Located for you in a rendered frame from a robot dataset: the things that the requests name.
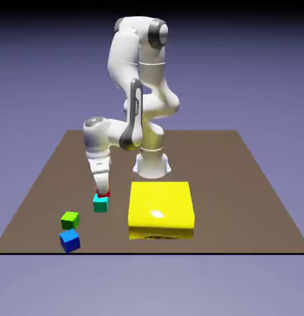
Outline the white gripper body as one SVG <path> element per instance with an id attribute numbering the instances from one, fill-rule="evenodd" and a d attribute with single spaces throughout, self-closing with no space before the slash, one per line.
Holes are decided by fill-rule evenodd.
<path id="1" fill-rule="evenodd" d="M 103 193 L 106 193 L 109 189 L 109 172 L 94 173 L 93 178 L 96 183 L 96 187 Z"/>

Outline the small teal cube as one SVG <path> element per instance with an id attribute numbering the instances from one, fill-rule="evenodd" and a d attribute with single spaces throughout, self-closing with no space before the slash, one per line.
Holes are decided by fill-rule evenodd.
<path id="1" fill-rule="evenodd" d="M 98 197 L 97 194 L 93 197 L 93 210 L 96 213 L 103 213 L 107 212 L 109 207 L 109 198 L 105 197 Z"/>

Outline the small green cube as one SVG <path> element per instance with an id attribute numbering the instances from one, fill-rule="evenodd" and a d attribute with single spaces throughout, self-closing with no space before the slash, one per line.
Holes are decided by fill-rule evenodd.
<path id="1" fill-rule="evenodd" d="M 76 229 L 79 225 L 79 213 L 67 211 L 61 217 L 61 225 L 63 230 Z"/>

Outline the small blue cube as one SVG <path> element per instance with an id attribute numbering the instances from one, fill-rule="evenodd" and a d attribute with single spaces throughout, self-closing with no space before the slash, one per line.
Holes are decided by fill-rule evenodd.
<path id="1" fill-rule="evenodd" d="M 75 229 L 69 229 L 59 234 L 61 246 L 66 253 L 80 248 L 80 237 Z"/>

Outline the large yellow box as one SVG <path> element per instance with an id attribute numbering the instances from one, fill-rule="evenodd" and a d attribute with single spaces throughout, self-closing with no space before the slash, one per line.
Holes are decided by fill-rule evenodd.
<path id="1" fill-rule="evenodd" d="M 192 239 L 195 226 L 187 181 L 136 181 L 131 184 L 130 239 Z"/>

